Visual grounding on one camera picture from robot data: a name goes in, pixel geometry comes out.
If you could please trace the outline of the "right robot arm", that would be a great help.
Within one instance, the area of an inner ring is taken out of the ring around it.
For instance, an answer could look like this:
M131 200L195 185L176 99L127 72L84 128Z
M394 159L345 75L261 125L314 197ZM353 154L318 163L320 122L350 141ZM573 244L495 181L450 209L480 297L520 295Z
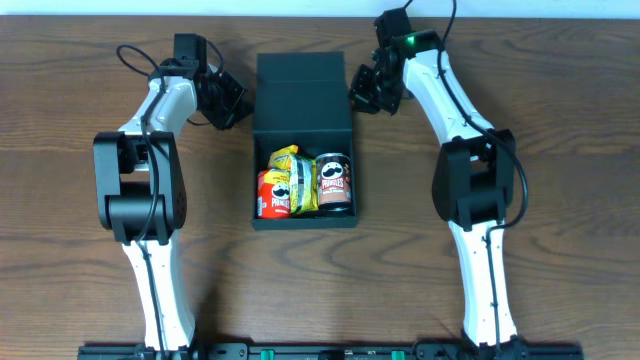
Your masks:
M500 358L517 334L502 249L513 198L513 135L495 130L475 109L435 32L381 32L377 38L375 64L359 68L350 97L358 111L394 114L409 93L426 114L440 145L432 199L451 230L461 267L463 333L474 349Z

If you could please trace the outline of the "small yellow snack packet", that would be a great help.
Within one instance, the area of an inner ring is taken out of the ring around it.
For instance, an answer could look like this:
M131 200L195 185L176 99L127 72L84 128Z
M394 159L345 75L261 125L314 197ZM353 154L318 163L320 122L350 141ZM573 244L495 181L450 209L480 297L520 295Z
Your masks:
M298 155L299 146L292 144L286 147L283 147L279 150L276 150L271 153L268 167L271 169L278 169L290 172L292 162L295 160L295 157Z

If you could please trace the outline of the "black gift box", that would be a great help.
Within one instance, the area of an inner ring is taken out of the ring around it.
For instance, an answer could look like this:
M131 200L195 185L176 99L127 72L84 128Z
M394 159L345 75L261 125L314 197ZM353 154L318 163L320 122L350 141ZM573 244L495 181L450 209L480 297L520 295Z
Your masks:
M353 120L342 52L260 53L253 113L254 172L270 154L298 145L315 158L355 160Z

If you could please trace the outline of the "green yellow snack packet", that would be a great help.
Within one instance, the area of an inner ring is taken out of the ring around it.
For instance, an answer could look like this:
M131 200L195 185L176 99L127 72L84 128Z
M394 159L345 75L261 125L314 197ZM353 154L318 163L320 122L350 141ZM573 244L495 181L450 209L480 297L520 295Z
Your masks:
M318 210L316 164L313 159L293 156L289 189L292 215Z

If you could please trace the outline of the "dark Pringles can red lid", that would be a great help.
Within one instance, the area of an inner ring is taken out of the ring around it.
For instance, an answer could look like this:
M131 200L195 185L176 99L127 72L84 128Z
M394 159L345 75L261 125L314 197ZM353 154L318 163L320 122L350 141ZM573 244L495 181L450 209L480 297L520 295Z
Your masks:
M318 207L321 211L340 212L353 205L351 161L342 153L325 153L315 159Z

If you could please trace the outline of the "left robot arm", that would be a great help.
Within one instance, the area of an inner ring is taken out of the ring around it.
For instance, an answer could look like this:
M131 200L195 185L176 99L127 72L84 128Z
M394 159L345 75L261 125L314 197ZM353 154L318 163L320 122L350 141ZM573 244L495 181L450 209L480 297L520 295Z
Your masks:
M187 196L176 142L195 113L219 129L246 117L245 91L222 66L167 59L149 74L148 94L135 115L118 130L95 136L99 219L133 269L145 337L124 350L83 347L81 358L205 357L195 338L178 248Z

